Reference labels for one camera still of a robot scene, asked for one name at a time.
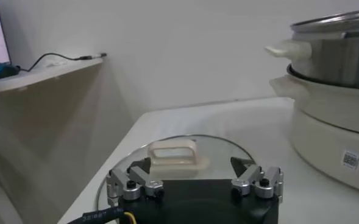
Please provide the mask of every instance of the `wall shelf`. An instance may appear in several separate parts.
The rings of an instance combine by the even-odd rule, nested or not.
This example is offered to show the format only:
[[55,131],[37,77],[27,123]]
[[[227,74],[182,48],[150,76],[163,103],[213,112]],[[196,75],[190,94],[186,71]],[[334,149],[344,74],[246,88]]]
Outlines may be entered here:
[[65,65],[34,69],[31,72],[21,71],[18,75],[0,79],[0,92],[12,89],[24,89],[29,85],[48,79],[60,77],[70,72],[78,71],[94,65],[101,64],[101,58],[87,61],[70,61]]

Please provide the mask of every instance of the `white countertop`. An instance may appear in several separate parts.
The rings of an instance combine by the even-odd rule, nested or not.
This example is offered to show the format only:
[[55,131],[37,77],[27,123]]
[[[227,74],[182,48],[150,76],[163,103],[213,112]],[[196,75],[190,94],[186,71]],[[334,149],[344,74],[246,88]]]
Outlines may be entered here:
[[205,134],[244,147],[261,166],[285,173],[280,223],[359,223],[359,191],[314,170],[293,150],[287,138],[293,102],[272,98],[144,114],[121,141],[59,223],[93,211],[99,185],[123,157],[162,138]]

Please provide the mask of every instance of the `qr code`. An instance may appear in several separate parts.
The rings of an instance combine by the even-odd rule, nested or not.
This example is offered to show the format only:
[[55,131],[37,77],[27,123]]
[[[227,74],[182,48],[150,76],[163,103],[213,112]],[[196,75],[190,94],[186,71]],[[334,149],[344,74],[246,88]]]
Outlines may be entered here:
[[358,167],[358,163],[359,163],[358,154],[350,151],[344,152],[343,165],[350,167],[351,169],[356,169]]

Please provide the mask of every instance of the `cooker handle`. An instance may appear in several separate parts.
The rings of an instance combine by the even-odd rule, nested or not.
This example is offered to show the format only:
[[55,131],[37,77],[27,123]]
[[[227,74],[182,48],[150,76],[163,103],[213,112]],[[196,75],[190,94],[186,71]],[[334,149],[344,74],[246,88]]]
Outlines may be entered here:
[[284,40],[265,49],[274,57],[288,58],[292,61],[307,60],[312,56],[311,44],[303,41]]
[[307,87],[295,82],[288,75],[272,79],[269,83],[279,97],[289,97],[299,103],[307,101],[310,97]]

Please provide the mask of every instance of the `lid handle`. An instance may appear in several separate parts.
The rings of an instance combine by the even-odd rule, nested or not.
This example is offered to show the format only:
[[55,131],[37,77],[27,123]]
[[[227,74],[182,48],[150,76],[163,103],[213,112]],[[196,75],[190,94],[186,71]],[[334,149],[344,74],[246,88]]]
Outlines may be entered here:
[[196,165],[198,162],[197,145],[189,139],[154,142],[148,147],[148,156],[155,166]]

